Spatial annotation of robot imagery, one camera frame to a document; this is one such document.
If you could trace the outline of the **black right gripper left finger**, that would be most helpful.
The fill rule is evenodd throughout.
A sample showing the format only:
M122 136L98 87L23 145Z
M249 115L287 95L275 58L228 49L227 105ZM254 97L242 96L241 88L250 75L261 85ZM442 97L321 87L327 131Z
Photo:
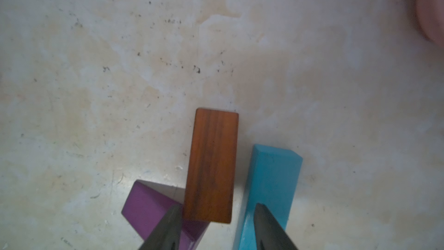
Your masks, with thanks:
M171 206L139 250L178 250L182 231L182 206Z

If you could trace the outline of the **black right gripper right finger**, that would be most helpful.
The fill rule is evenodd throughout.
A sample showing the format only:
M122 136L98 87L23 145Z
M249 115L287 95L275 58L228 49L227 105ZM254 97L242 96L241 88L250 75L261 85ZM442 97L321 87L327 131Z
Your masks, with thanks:
M257 203L254 231L258 250L298 250L266 205Z

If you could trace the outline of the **teal rectangular block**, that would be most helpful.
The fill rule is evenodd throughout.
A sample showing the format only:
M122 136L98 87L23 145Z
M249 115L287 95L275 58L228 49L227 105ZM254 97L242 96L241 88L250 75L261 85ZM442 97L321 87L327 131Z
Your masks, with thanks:
M292 150L253 146L233 249L259 249L254 231L257 204L265 205L286 229L302 163Z

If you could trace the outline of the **reddish brown wooden wedge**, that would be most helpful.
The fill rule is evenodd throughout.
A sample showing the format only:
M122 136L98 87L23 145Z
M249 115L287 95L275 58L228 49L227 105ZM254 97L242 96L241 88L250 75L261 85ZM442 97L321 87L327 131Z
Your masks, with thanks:
M196 110L183 203L184 219L231 223L238 127L238 113Z

